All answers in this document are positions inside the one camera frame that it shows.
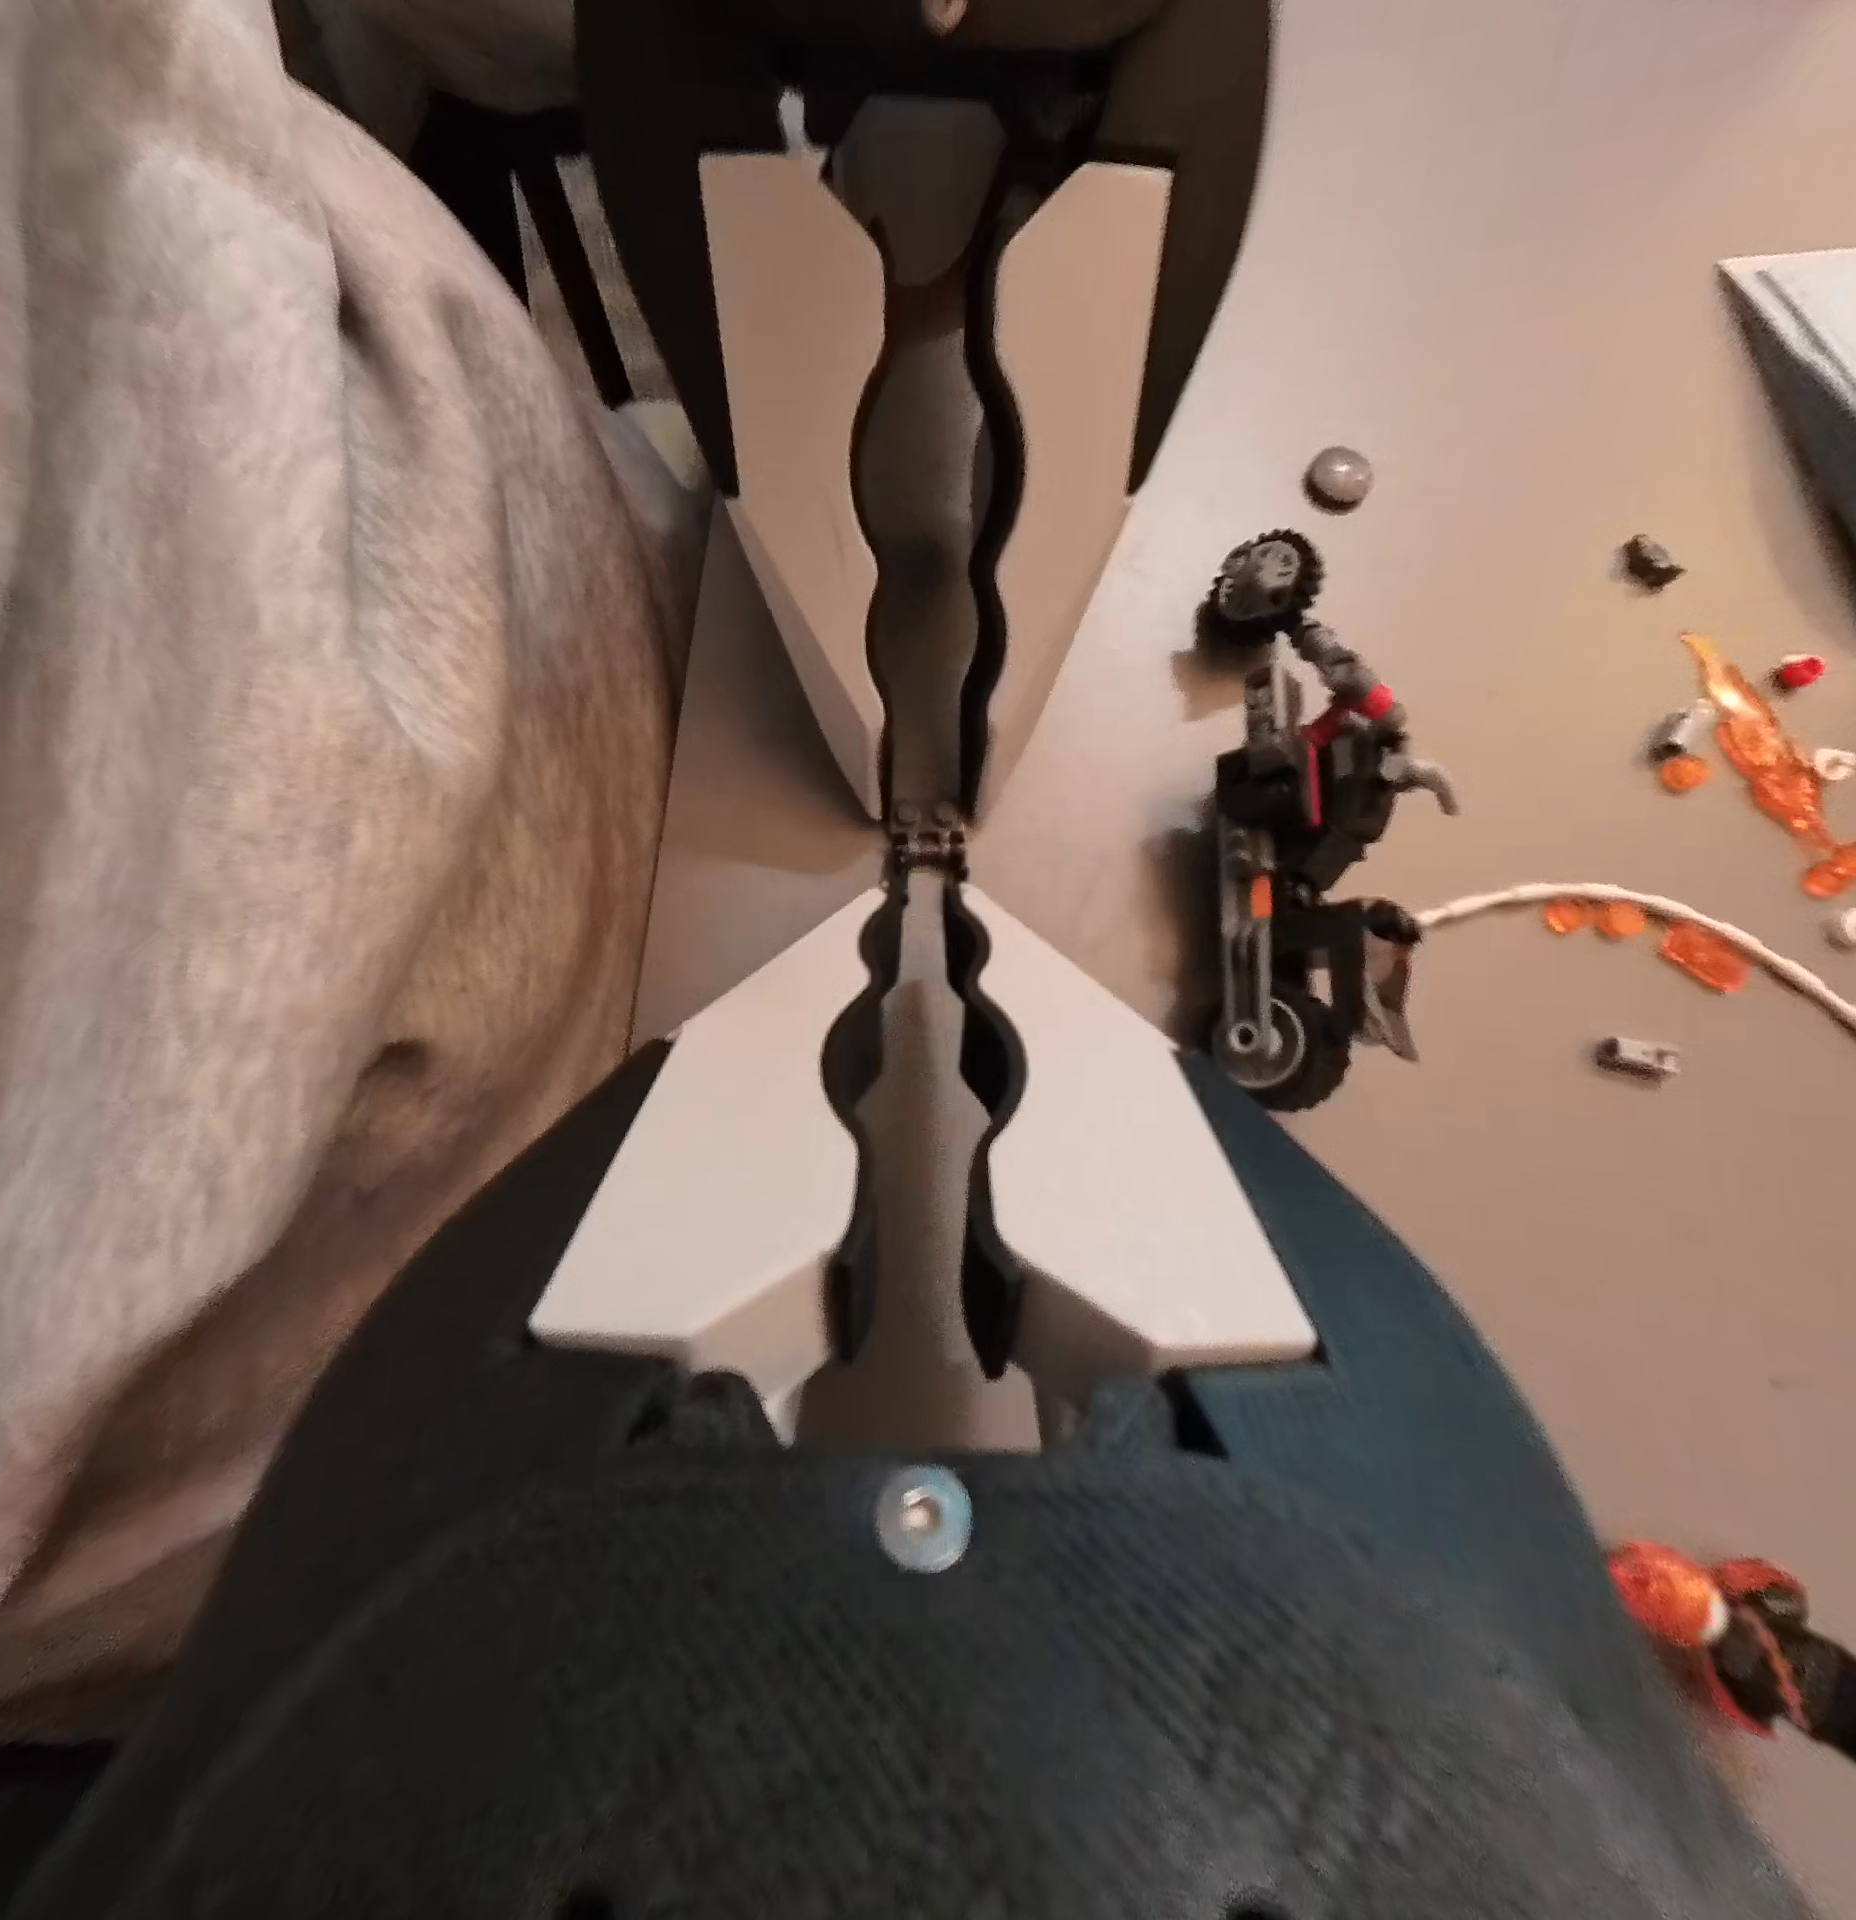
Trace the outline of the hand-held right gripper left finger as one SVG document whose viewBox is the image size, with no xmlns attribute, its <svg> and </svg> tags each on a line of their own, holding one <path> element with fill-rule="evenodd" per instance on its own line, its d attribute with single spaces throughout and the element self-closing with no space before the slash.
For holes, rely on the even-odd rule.
<svg viewBox="0 0 1856 1920">
<path fill-rule="evenodd" d="M 548 1348 L 746 1378 L 784 1443 L 867 1329 L 883 1070 L 907 890 L 873 887 L 666 1037 L 528 1317 Z"/>
</svg>

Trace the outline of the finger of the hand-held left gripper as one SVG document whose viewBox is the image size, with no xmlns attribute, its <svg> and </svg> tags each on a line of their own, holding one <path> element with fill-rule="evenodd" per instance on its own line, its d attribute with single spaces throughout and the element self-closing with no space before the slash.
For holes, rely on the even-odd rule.
<svg viewBox="0 0 1856 1920">
<path fill-rule="evenodd" d="M 970 280 L 966 361 L 989 484 L 969 562 L 959 701 L 970 819 L 1022 762 L 1121 538 L 1171 177 L 1089 161 L 999 196 Z"/>
<path fill-rule="evenodd" d="M 856 493 L 886 348 L 886 262 L 791 156 L 701 159 L 737 490 L 729 520 L 854 801 L 883 823 L 888 710 L 869 659 L 877 567 Z"/>
</svg>

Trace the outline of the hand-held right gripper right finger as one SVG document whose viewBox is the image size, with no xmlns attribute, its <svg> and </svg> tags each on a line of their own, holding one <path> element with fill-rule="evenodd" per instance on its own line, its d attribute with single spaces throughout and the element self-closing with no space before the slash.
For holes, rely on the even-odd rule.
<svg viewBox="0 0 1856 1920">
<path fill-rule="evenodd" d="M 1312 1360 L 1319 1332 L 1183 1051 L 976 887 L 941 906 L 959 1074 L 985 1124 L 963 1208 L 963 1325 L 1018 1375 L 1037 1441 L 1110 1382 Z"/>
</svg>

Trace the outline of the small black lego assembly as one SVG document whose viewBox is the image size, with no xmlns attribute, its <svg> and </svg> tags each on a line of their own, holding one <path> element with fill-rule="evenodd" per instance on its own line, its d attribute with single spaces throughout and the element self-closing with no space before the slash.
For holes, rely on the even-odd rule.
<svg viewBox="0 0 1856 1920">
<path fill-rule="evenodd" d="M 899 890 L 929 876 L 963 887 L 970 878 L 969 826 L 955 801 L 896 801 L 886 823 L 885 885 Z"/>
</svg>

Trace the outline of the lego instruction booklet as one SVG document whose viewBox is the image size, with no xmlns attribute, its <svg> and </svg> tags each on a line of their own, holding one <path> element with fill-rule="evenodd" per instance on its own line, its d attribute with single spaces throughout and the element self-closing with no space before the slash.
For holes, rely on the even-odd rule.
<svg viewBox="0 0 1856 1920">
<path fill-rule="evenodd" d="M 1856 563 L 1856 248 L 1714 265 L 1804 476 Z"/>
</svg>

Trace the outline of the black lego motorcycle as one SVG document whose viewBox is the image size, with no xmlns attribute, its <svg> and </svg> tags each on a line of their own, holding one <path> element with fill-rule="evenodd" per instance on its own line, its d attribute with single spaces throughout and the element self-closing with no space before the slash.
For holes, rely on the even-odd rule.
<svg viewBox="0 0 1856 1920">
<path fill-rule="evenodd" d="M 1394 900 L 1338 888 L 1387 836 L 1396 804 L 1453 783 L 1414 754 L 1392 686 L 1314 612 L 1319 548 L 1298 530 L 1236 547 L 1200 636 L 1244 666 L 1244 737 L 1214 764 L 1219 1005 L 1211 1055 L 1273 1114 L 1321 1108 L 1360 1046 L 1418 1060 L 1408 1000 L 1422 924 Z"/>
</svg>

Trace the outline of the branched orange lego flame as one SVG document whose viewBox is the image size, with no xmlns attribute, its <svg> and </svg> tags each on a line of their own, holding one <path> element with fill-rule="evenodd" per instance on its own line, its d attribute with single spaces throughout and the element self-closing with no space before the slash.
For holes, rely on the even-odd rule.
<svg viewBox="0 0 1856 1920">
<path fill-rule="evenodd" d="M 1685 633 L 1682 643 L 1714 712 L 1714 743 L 1751 803 L 1794 842 L 1830 855 L 1837 842 L 1824 806 L 1826 783 L 1812 761 L 1783 732 L 1769 699 L 1714 642 Z"/>
</svg>

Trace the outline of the black flaming lego minifigure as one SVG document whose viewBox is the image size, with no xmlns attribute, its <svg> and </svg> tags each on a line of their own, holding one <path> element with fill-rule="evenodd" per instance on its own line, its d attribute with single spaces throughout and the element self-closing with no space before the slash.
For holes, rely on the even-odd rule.
<svg viewBox="0 0 1856 1920">
<path fill-rule="evenodd" d="M 1658 1542 L 1606 1553 L 1624 1614 L 1698 1681 L 1719 1720 L 1798 1733 L 1856 1767 L 1856 1652 L 1822 1634 L 1805 1585 L 1774 1562 L 1700 1562 Z"/>
</svg>

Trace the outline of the black chair frame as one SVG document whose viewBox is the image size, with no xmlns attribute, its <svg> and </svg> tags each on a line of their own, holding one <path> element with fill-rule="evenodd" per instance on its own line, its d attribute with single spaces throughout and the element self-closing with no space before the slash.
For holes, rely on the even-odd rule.
<svg viewBox="0 0 1856 1920">
<path fill-rule="evenodd" d="M 528 304 L 528 265 L 518 209 L 528 210 L 528 228 L 554 277 L 594 389 L 616 410 L 633 401 L 633 385 L 558 166 L 581 156 L 574 109 L 507 114 L 434 89 L 413 140 L 411 170 L 521 304 Z"/>
</svg>

